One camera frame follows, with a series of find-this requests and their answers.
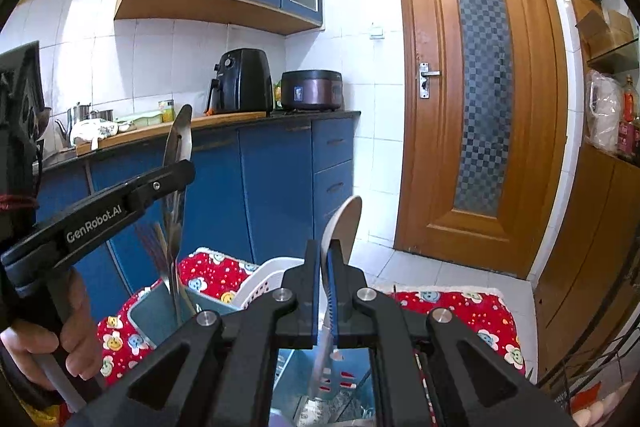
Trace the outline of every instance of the white tile floor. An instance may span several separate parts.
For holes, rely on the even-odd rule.
[[[516,329],[531,380],[538,375],[538,334],[531,284],[506,275],[444,263],[419,255],[356,239],[351,253],[351,266],[360,268],[370,286],[437,285],[480,286],[497,288],[516,321]]]

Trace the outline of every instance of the red floral mat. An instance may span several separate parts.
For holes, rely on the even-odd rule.
[[[256,268],[254,264],[237,261],[206,248],[198,248],[181,261],[178,272],[182,283],[191,289],[229,303],[242,282]],[[158,280],[151,287],[160,283]],[[138,300],[145,298],[151,287],[130,297],[117,314],[98,323],[98,338],[103,348],[101,373],[108,385],[116,382],[153,349],[150,341],[143,338],[127,320],[129,309]],[[515,321],[500,296],[434,290],[400,291],[389,295],[402,306],[417,312],[428,313],[435,307],[449,308],[482,340],[524,374],[524,359]]]

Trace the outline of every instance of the cardboard box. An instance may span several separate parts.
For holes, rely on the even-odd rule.
[[[591,58],[626,44],[634,38],[629,17],[614,10],[607,12],[607,15],[608,25],[598,12],[590,10],[576,25],[580,38],[589,45]]]

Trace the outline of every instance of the black countertop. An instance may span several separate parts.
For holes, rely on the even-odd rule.
[[[260,125],[270,125],[273,123],[282,123],[282,122],[297,122],[297,121],[311,121],[311,120],[330,120],[333,118],[355,118],[360,115],[360,111],[306,111],[306,112],[285,112],[285,111],[274,111],[267,118],[260,118],[258,120],[249,120],[244,122],[232,122],[228,124],[219,124],[212,127],[196,129],[193,131],[193,134],[201,134],[206,132],[215,132],[221,129],[229,129],[229,128],[240,128],[240,127],[249,127],[249,126],[260,126]],[[96,151],[92,151],[90,153],[84,154],[82,156],[76,156],[75,150],[69,150],[66,152],[60,152],[54,154],[47,158],[42,164],[42,172],[45,174],[46,172],[51,172],[72,164],[76,164],[78,162],[84,162],[86,160],[91,161],[92,159],[96,159],[98,156],[100,158],[105,156],[110,156],[113,154],[123,153],[125,149],[128,149],[132,146],[140,146],[141,143],[148,143],[153,141],[164,141],[166,140],[166,136],[154,136],[148,139],[141,139],[134,142],[124,143],[122,145],[116,145],[114,147],[109,147],[108,149],[98,149]],[[34,174],[38,172],[37,164],[34,164]]]

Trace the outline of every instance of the glass shelf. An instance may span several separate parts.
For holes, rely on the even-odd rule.
[[[590,58],[587,64],[602,73],[618,73],[638,68],[638,37],[613,48],[602,55]]]

